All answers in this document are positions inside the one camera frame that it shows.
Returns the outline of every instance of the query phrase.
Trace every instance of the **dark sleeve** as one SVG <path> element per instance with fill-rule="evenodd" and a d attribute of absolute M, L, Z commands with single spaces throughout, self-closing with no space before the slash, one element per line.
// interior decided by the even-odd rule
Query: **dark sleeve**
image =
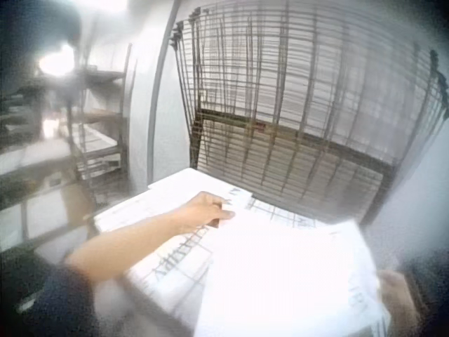
<path fill-rule="evenodd" d="M 89 281 L 76 270 L 58 267 L 27 313 L 32 336 L 98 336 Z"/>

